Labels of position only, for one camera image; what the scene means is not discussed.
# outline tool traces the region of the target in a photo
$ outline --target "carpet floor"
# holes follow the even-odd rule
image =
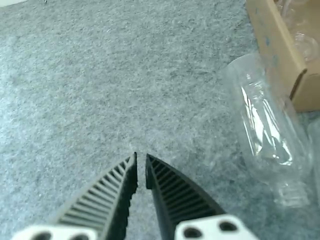
[[[134,151],[126,240],[161,239],[146,153],[261,240],[319,239],[318,208],[277,209],[240,153],[221,71],[257,50],[244,0],[28,0],[0,26],[0,239]]]

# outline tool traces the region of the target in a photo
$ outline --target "plastic bottle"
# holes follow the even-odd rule
[[[291,117],[291,102],[271,95],[257,53],[231,62],[226,78],[242,155],[251,175],[270,186],[276,203],[285,207],[309,204],[303,179],[312,168],[312,151],[303,127]]]
[[[308,126],[308,133],[311,139],[311,145],[314,155],[314,180],[318,196],[318,205],[320,206],[320,118],[314,120]]]

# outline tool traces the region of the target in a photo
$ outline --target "transparent plastic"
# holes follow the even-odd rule
[[[313,61],[319,57],[319,44],[311,36],[304,32],[294,31],[296,26],[302,26],[306,20],[292,8],[297,5],[303,5],[308,0],[279,0],[276,5],[287,28],[292,34],[294,44],[301,52],[306,62]]]
[[[237,58],[226,68],[245,164],[286,207],[309,204],[304,177],[312,168],[308,137],[291,102],[271,94],[259,54]]]
[[[319,45],[314,38],[297,32],[294,36],[294,44],[307,62],[319,57]]]
[[[320,118],[310,123],[308,133],[314,155],[314,180],[318,196],[318,205],[320,206]]]

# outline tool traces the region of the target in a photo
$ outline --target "cardboard box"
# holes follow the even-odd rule
[[[283,93],[298,112],[320,110],[320,58],[306,62],[294,40],[300,32],[320,45],[320,0],[291,6],[294,19],[301,21],[289,30],[274,0],[246,0],[260,54],[277,76],[270,78],[271,86],[279,85],[273,81],[281,81]]]

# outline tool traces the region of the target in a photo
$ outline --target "bottle neck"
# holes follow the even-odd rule
[[[289,208],[309,205],[306,185],[299,180],[277,182],[273,187],[274,202]]]

